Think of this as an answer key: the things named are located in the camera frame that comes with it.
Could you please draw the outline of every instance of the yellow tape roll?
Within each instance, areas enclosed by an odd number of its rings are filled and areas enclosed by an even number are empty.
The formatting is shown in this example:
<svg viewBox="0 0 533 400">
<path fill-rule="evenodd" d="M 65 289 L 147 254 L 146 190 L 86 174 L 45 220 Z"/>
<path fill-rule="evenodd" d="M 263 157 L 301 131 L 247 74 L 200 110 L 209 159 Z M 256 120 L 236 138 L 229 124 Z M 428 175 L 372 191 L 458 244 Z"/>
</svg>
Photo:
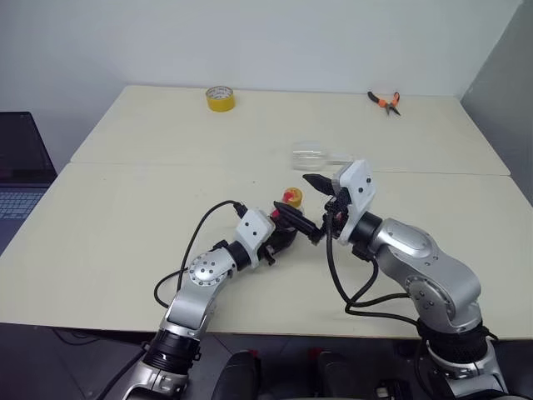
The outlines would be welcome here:
<svg viewBox="0 0 533 400">
<path fill-rule="evenodd" d="M 215 86 L 207 89 L 207 105 L 213 111 L 223 113 L 235 107 L 233 91 L 227 86 Z"/>
</svg>

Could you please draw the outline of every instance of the red object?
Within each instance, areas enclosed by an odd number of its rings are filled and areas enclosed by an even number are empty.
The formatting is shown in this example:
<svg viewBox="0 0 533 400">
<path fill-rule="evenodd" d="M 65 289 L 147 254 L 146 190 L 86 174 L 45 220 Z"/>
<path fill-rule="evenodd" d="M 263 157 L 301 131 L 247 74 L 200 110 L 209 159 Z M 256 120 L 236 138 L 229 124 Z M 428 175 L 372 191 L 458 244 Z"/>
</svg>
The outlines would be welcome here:
<svg viewBox="0 0 533 400">
<path fill-rule="evenodd" d="M 282 201 L 285 204 L 287 204 L 289 202 L 289 200 L 291 200 L 293 197 L 294 197 L 294 194 L 292 194 L 291 192 L 284 192 Z"/>
</svg>

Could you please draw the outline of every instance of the robotic arm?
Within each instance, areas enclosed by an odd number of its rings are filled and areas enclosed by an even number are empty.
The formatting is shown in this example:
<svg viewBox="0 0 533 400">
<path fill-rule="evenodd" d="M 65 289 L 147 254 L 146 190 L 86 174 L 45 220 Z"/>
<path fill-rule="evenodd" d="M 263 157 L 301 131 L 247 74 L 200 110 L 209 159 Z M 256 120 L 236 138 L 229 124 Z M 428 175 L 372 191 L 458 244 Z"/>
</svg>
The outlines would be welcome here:
<svg viewBox="0 0 533 400">
<path fill-rule="evenodd" d="M 234 242 L 221 241 L 194 258 L 146 355 L 137 362 L 123 398 L 180 398 L 188 370 L 201 356 L 199 343 L 214 313 L 217 294 L 244 268 L 256 268 L 261 258 L 274 263 L 272 256 L 289 247 L 296 233 L 277 215 L 246 210 Z"/>
<path fill-rule="evenodd" d="M 344 167 L 333 179 L 316 174 L 304 178 L 331 196 L 324 225 L 304 223 L 305 218 L 284 204 L 276 203 L 276 208 L 313 243 L 323 237 L 329 221 L 340 244 L 351 244 L 353 254 L 363 260 L 375 259 L 380 270 L 400 284 L 420 316 L 418 332 L 438 367 L 431 381 L 441 395 L 507 393 L 494 348 L 486 338 L 489 331 L 482 325 L 477 276 L 440 250 L 429 233 L 367 211 L 376 190 L 366 161 Z"/>
<path fill-rule="evenodd" d="M 344 167 L 333 179 L 316 174 L 304 178 L 331 196 L 322 226 L 282 202 L 274 203 L 276 215 L 270 217 L 259 210 L 240 214 L 235 241 L 216 244 L 189 265 L 188 277 L 137 363 L 124 399 L 179 398 L 192 362 L 200 357 L 199 342 L 217 294 L 229 279 L 248 266 L 255 268 L 261 258 L 273 263 L 272 255 L 288 247 L 296 232 L 314 244 L 328 232 L 339 243 L 351 244 L 357 257 L 375 260 L 400 284 L 420 316 L 417 329 L 437 368 L 430 375 L 434 392 L 456 398 L 490 390 L 507 393 L 487 340 L 490 333 L 482 325 L 476 275 L 442 252 L 427 232 L 368 212 L 376 189 L 366 161 Z"/>
</svg>

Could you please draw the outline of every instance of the laptop keyboard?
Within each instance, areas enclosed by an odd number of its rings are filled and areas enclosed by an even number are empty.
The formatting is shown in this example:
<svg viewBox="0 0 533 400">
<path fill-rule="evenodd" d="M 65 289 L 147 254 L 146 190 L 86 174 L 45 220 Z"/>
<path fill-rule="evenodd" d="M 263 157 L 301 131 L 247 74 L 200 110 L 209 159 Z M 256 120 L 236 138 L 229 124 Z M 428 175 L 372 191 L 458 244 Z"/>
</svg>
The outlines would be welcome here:
<svg viewBox="0 0 533 400">
<path fill-rule="evenodd" d="M 43 194 L 0 192 L 0 219 L 25 219 Z"/>
</svg>

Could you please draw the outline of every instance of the laptop screen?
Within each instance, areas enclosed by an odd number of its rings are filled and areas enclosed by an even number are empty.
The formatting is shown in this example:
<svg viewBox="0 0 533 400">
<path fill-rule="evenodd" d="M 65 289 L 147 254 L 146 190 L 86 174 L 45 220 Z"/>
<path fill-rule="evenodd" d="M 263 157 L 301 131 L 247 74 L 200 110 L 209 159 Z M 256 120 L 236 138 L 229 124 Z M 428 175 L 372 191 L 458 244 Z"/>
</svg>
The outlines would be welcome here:
<svg viewBox="0 0 533 400">
<path fill-rule="evenodd" d="M 51 183 L 52 161 L 29 112 L 0 112 L 0 184 Z"/>
</svg>

